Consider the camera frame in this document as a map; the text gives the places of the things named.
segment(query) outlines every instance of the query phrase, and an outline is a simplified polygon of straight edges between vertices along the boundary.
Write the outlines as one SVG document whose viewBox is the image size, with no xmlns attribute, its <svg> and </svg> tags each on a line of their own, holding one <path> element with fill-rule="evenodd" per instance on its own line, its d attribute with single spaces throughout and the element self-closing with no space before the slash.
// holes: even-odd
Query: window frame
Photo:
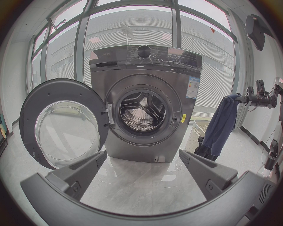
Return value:
<svg viewBox="0 0 283 226">
<path fill-rule="evenodd" d="M 34 48 L 34 44 L 36 39 L 39 37 L 39 35 L 44 31 L 44 29 L 49 28 L 49 31 L 46 32 L 46 37 L 44 38 L 43 43 L 38 47 L 37 50 L 35 50 L 34 53 L 31 54 L 31 57 L 29 57 L 29 61 L 32 62 L 32 59 L 38 54 L 38 52 L 40 50 L 44 50 L 45 47 L 47 47 L 48 42 L 54 38 L 58 33 L 60 33 L 61 31 L 63 31 L 64 29 L 66 29 L 67 27 L 69 27 L 70 25 L 72 25 L 73 23 L 76 23 L 77 21 L 79 22 L 78 25 L 78 30 L 77 30 L 77 34 L 76 34 L 76 39 L 75 39 L 75 46 L 74 46 L 74 70 L 75 70 L 75 79 L 84 82 L 83 80 L 83 49 L 80 46 L 80 43 L 84 43 L 85 41 L 85 31 L 86 31 L 86 25 L 89 19 L 90 15 L 93 15 L 95 13 L 98 12 L 102 12 L 108 9 L 113 9 L 113 8 L 119 8 L 119 7 L 124 7 L 124 6 L 137 6 L 137 5 L 142 5 L 142 6 L 161 6 L 161 7 L 166 7 L 166 8 L 170 8 L 171 10 L 173 10 L 175 12 L 175 14 L 172 14 L 172 16 L 175 17 L 175 20 L 177 21 L 175 26 L 177 26 L 177 29 L 175 28 L 174 30 L 174 25 L 172 25 L 173 27 L 173 34 L 172 34 L 172 39 L 175 38 L 177 40 L 181 40 L 181 18 L 180 18 L 180 11 L 185 12 L 185 13 L 189 13 L 191 15 L 197 16 L 211 24 L 213 24 L 214 26 L 216 26 L 217 28 L 221 29 L 223 32 L 225 32 L 227 35 L 229 35 L 230 37 L 232 37 L 232 39 L 234 40 L 234 42 L 237 43 L 237 38 L 236 36 L 230 32 L 228 29 L 226 29 L 224 26 L 222 26 L 220 23 L 218 23 L 217 21 L 215 21 L 214 19 L 204 15 L 203 13 L 200 13 L 196 10 L 193 10 L 191 8 L 182 6 L 178 4 L 178 0 L 120 0 L 120 1 L 115 1 L 115 2 L 111 2 L 111 3 L 106 3 L 100 6 L 97 6 L 99 0 L 87 0 L 87 3 L 83 9 L 83 12 L 77 16 L 75 16 L 74 18 L 70 19 L 69 21 L 67 21 L 65 24 L 63 24 L 62 26 L 60 26 L 59 28 L 57 28 L 52 34 L 51 34 L 51 29 L 54 26 L 51 18 L 54 18 L 55 16 L 60 15 L 62 12 L 64 12 L 65 10 L 67 10 L 68 8 L 70 8 L 71 6 L 73 6 L 74 4 L 80 2 L 81 0 L 66 0 L 63 3 L 61 3 L 56 9 L 54 9 L 46 18 L 47 19 L 47 24 L 46 26 L 44 26 L 39 32 L 38 34 L 34 37 L 34 41 L 32 46 L 32 51 Z M 227 10 L 224 10 L 223 8 L 219 7 L 218 5 L 216 5 L 215 3 L 212 3 L 214 6 L 218 7 L 220 10 L 222 10 L 223 12 L 225 12 L 225 14 L 227 15 L 228 18 L 228 22 L 229 21 L 229 13 Z M 192 36 L 192 39 L 198 41 L 198 37 Z M 208 46 L 211 46 L 212 48 L 214 48 L 217 51 L 220 51 L 224 54 L 225 51 L 221 50 L 221 48 L 213 45 L 212 43 L 209 43 L 207 41 L 203 41 L 202 43 L 207 44 Z M 237 64 L 235 57 L 230 58 L 231 60 L 234 61 L 234 65 Z M 31 64 L 27 63 L 30 70 L 29 73 L 26 74 L 26 76 L 30 77 L 31 76 Z M 41 66 L 44 66 L 44 69 L 46 67 L 46 63 L 41 64 Z"/>
</svg>

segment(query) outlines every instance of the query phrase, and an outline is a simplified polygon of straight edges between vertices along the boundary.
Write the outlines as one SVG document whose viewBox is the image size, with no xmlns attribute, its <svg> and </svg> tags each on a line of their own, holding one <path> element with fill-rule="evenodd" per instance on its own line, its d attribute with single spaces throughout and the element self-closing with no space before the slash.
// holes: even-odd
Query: front-load washing machine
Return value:
<svg viewBox="0 0 283 226">
<path fill-rule="evenodd" d="M 172 47 L 125 45 L 94 50 L 92 89 L 111 119 L 109 156 L 171 162 L 188 127 L 200 82 L 201 55 Z"/>
<path fill-rule="evenodd" d="M 89 65 L 92 88 L 52 79 L 24 101 L 20 134 L 30 155 L 55 169 L 105 145 L 114 158 L 171 162 L 194 109 L 201 55 L 125 45 L 92 51 Z"/>
</svg>

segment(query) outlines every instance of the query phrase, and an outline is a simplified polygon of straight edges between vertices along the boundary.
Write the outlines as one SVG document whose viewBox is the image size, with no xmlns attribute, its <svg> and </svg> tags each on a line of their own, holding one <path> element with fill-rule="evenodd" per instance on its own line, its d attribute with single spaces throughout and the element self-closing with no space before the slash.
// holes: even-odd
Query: floor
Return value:
<svg viewBox="0 0 283 226">
<path fill-rule="evenodd" d="M 181 149 L 185 148 L 191 129 L 189 125 Z M 45 176 L 50 170 L 42 167 L 26 151 L 18 124 L 14 125 L 13 132 L 0 158 L 1 180 L 37 225 L 47 225 L 28 202 L 20 181 L 36 172 Z M 238 176 L 247 170 L 256 173 L 266 157 L 266 152 L 262 150 L 243 131 L 236 130 L 229 136 L 216 162 L 237 169 Z M 81 202 L 115 213 L 152 215 L 182 210 L 205 202 L 205 198 L 178 155 L 168 164 L 108 157 Z"/>
</svg>

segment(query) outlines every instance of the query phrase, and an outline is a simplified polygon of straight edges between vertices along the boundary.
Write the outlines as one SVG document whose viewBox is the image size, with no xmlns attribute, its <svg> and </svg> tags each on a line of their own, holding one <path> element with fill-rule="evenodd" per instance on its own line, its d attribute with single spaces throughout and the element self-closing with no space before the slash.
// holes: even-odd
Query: washing machine drum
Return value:
<svg viewBox="0 0 283 226">
<path fill-rule="evenodd" d="M 85 161 L 108 135 L 109 117 L 101 98 L 72 79 L 52 79 L 27 96 L 20 112 L 20 134 L 30 155 L 57 169 Z"/>
<path fill-rule="evenodd" d="M 145 92 L 124 98 L 119 110 L 124 123 L 140 133 L 159 128 L 166 115 L 164 103 L 158 97 Z"/>
</svg>

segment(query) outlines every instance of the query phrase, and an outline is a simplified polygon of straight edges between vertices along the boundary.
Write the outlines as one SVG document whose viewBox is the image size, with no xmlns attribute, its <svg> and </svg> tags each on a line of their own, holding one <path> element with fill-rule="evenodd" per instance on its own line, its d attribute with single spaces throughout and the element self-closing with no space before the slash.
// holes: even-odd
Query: navy blue cloth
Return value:
<svg viewBox="0 0 283 226">
<path fill-rule="evenodd" d="M 224 97 L 214 113 L 205 132 L 202 145 L 211 149 L 211 154 L 219 156 L 230 133 L 235 128 L 238 101 L 241 94 Z"/>
</svg>

